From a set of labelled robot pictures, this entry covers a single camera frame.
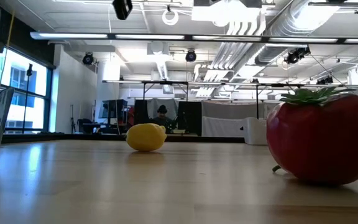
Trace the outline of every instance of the window frame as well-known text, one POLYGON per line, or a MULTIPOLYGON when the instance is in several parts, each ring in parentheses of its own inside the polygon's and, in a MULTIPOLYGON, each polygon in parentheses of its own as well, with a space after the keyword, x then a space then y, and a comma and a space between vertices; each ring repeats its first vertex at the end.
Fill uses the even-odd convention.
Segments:
POLYGON ((50 67, 46 67, 44 65, 44 63, 40 62, 39 60, 36 60, 26 54, 23 54, 22 52, 18 51, 18 50, 15 50, 11 47, 9 48, 6 48, 6 50, 11 50, 29 60, 32 60, 36 63, 39 63, 40 65, 44 66, 46 69, 47 69, 47 89, 46 89, 46 93, 45 93, 45 96, 43 95, 40 95, 40 94, 36 94, 34 92, 31 92, 31 91, 26 91, 26 90, 22 90, 20 88, 16 88, 16 87, 12 87, 12 86, 7 86, 7 85, 4 85, 4 84, 1 84, 1 89, 4 90, 6 88, 13 88, 15 93, 19 93, 19 94, 23 94, 23 95, 28 95, 28 96, 33 96, 33 97, 36 97, 36 98, 41 98, 44 100, 44 121, 43 121, 43 124, 44 124, 44 128, 7 128, 5 127, 5 131, 21 131, 22 134, 24 134, 25 131, 43 131, 43 132, 47 132, 49 131, 49 114, 50 114, 50 96, 51 96, 51 93, 52 93, 52 73, 53 73, 53 70, 52 68, 50 67))

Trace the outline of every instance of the white ceiling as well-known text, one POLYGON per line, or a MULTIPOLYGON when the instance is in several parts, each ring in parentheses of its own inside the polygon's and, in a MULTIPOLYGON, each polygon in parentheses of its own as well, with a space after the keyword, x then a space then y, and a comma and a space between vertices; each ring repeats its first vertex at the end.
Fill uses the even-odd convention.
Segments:
MULTIPOLYGON (((275 0, 275 11, 281 10, 290 0, 275 0)), ((159 34, 223 34, 224 28, 216 27, 212 22, 192 21, 190 16, 180 14, 178 23, 168 26, 163 23, 162 11, 147 11, 146 20, 149 24, 147 30, 142 12, 132 11, 126 21, 116 19, 114 10, 107 5, 89 5, 73 2, 55 2, 53 0, 0 0, 0 5, 8 10, 16 10, 17 17, 36 30, 42 32, 109 32, 108 8, 110 8, 110 20, 112 32, 125 33, 159 33, 159 34)), ((145 6, 146 10, 164 9, 160 6, 145 6)), ((182 10, 190 11, 190 7, 183 7, 182 10)), ((358 37, 358 15, 353 13, 335 14, 322 27, 313 33, 313 36, 352 36, 358 37)), ((71 44, 88 45, 109 45, 110 41, 77 41, 71 44)), ((131 67, 133 73, 150 73, 151 69, 157 69, 154 63, 133 62, 134 55, 146 53, 147 42, 113 41, 121 55, 128 61, 127 66, 131 67)), ((195 49, 198 53, 198 60, 208 61, 214 58, 218 51, 219 44, 201 42, 172 42, 172 47, 183 49, 175 51, 175 61, 168 62, 169 70, 192 71, 194 63, 185 63, 184 58, 187 49, 195 49)), ((336 56, 358 57, 358 46, 343 45, 312 45, 313 55, 325 68, 330 69, 337 66, 336 56)), ((74 52, 78 58, 82 58, 83 52, 74 52)), ((106 58, 109 54, 99 54, 97 57, 106 58)), ((266 77, 298 77, 308 78, 324 71, 313 58, 306 58, 301 61, 302 65, 286 71, 279 61, 278 67, 268 67, 263 72, 266 77)))

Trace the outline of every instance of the yellow lemon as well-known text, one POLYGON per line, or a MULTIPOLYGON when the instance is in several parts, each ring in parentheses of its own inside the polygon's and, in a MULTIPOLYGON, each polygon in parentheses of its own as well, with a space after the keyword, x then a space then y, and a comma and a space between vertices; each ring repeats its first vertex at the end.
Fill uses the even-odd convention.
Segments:
POLYGON ((156 124, 137 124, 127 132, 128 145, 138 151, 154 151, 164 144, 165 127, 156 124))

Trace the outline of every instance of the tripod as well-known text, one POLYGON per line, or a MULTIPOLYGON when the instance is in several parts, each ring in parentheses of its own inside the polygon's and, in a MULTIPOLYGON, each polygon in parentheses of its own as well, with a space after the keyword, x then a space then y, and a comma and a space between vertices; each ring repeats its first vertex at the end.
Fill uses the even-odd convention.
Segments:
POLYGON ((70 105, 70 107, 71 107, 71 134, 74 134, 76 132, 75 123, 74 123, 74 105, 70 105))

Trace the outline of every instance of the ceiling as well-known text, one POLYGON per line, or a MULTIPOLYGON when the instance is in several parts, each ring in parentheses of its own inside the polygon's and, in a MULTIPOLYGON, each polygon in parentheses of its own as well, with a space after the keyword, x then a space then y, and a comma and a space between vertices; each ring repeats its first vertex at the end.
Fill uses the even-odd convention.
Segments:
MULTIPOLYGON (((145 17, 139 5, 125 21, 116 19, 114 9, 102 4, 83 4, 78 2, 59 2, 61 0, 0 0, 0 5, 7 11, 16 11, 16 16, 26 24, 41 32, 110 32, 109 14, 111 21, 111 32, 115 33, 157 33, 157 34, 225 34, 226 27, 217 27, 212 22, 192 21, 191 16, 180 14, 179 21, 174 26, 168 26, 162 21, 162 13, 165 6, 145 5, 145 17)), ((273 19, 290 0, 274 0, 276 7, 269 9, 267 23, 273 19)), ((180 10, 191 11, 192 1, 182 0, 183 7, 180 10)), ((324 25, 313 32, 313 36, 344 36, 358 37, 358 15, 351 13, 336 13, 324 25)), ((147 42, 145 41, 103 41, 87 40, 73 41, 71 45, 113 45, 121 53, 129 68, 127 73, 150 73, 157 69, 152 62, 140 62, 140 55, 145 55, 147 42)), ((169 70, 188 70, 192 72, 195 63, 186 63, 185 54, 187 49, 195 49, 198 62, 210 62, 213 60, 220 44, 203 42, 172 42, 169 43, 171 52, 174 53, 173 60, 167 63, 169 70)), ((342 57, 342 62, 358 58, 358 46, 351 45, 311 45, 314 58, 308 57, 298 65, 286 70, 282 66, 282 58, 278 59, 276 67, 267 67, 264 78, 288 78, 304 80, 338 66, 336 58, 342 57)), ((72 52, 72 55, 81 59, 84 52, 72 52)), ((107 60, 109 53, 95 53, 99 60, 107 60)), ((338 76, 344 75, 346 71, 339 71, 338 76)))

